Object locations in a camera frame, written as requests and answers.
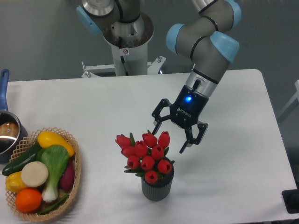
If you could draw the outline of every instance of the woven basket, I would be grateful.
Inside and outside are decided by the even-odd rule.
[[[23,140],[20,141],[20,143],[16,146],[13,154],[11,155],[10,162],[15,160],[18,156],[20,156],[22,153],[24,153],[26,150],[28,150],[34,143],[37,142],[37,136],[43,132],[43,131],[51,131],[57,134],[60,134],[65,140],[67,140],[74,148],[75,155],[73,159],[73,166],[75,169],[75,182],[73,185],[73,188],[70,191],[65,190],[59,190],[59,196],[58,198],[61,198],[64,194],[69,193],[70,196],[67,198],[64,204],[60,205],[56,210],[50,212],[46,215],[38,215],[36,213],[22,213],[16,209],[15,206],[15,197],[16,193],[13,193],[9,190],[6,191],[6,200],[7,204],[11,208],[11,210],[14,212],[14,214],[22,218],[24,221],[31,221],[31,222],[42,222],[46,220],[53,219],[63,213],[74,201],[76,194],[78,192],[79,183],[80,183],[80,175],[81,175],[81,156],[80,151],[78,147],[78,143],[74,139],[74,137],[66,132],[65,130],[58,129],[56,127],[54,128],[43,128],[42,130],[37,130],[36,132],[31,133],[28,137],[23,138]],[[45,208],[49,206],[50,204],[46,204],[45,202],[42,203],[41,208]]]

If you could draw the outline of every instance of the purple turnip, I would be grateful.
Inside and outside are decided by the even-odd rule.
[[[71,190],[75,181],[75,170],[73,167],[73,163],[69,160],[67,167],[65,169],[64,174],[60,178],[59,184],[61,189],[63,190]]]

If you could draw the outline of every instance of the yellow squash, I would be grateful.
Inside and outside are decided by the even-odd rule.
[[[21,179],[21,172],[13,173],[6,178],[6,188],[11,192],[19,193],[21,190],[27,188]]]
[[[66,148],[69,157],[72,157],[75,154],[75,150],[71,144],[68,143],[62,136],[54,132],[41,132],[37,137],[37,141],[42,148],[48,148],[52,145],[61,145]]]

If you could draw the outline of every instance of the red tulip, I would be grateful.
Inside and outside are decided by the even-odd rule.
[[[162,174],[168,174],[171,172],[172,165],[167,160],[161,160],[158,163],[158,170]]]
[[[162,148],[166,148],[169,146],[170,143],[170,136],[168,132],[162,132],[159,139],[158,139],[158,145],[160,145]]]
[[[145,144],[150,147],[150,148],[153,148],[154,146],[157,145],[157,138],[151,134],[151,133],[146,133],[146,134],[143,134],[142,135],[142,138],[145,142]]]
[[[144,141],[137,141],[135,143],[135,155],[138,157],[145,157],[148,154],[148,147]]]
[[[140,161],[137,156],[132,155],[128,158],[127,165],[131,169],[137,169],[138,167],[140,167]]]
[[[161,146],[157,145],[153,147],[151,150],[151,156],[154,158],[154,160],[160,160],[164,157],[164,150]]]
[[[145,173],[145,181],[147,183],[153,184],[153,183],[156,183],[157,180],[158,180],[158,174],[156,171],[150,170]]]
[[[141,168],[143,170],[152,169],[155,164],[155,160],[150,155],[145,156],[141,161]]]
[[[121,148],[131,146],[131,140],[130,140],[130,138],[128,138],[128,137],[126,137],[126,136],[123,136],[123,135],[117,135],[117,136],[116,136],[116,139],[115,139],[115,142],[116,142]]]
[[[121,154],[129,158],[130,156],[135,155],[135,147],[134,146],[124,147],[121,149]]]

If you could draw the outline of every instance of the green cucumber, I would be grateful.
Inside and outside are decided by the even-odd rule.
[[[26,152],[16,158],[14,161],[7,164],[3,170],[2,174],[4,176],[9,176],[15,172],[22,171],[23,167],[36,160],[36,155],[41,150],[42,147],[36,142],[33,146],[31,146]]]
[[[57,200],[57,202],[55,204],[50,205],[49,207],[47,207],[47,208],[41,210],[40,212],[38,212],[37,214],[38,215],[45,215],[45,214],[50,213],[51,211],[54,211],[56,208],[58,208],[60,205],[62,205],[68,197],[69,197],[69,194],[63,195],[61,198],[59,198]]]

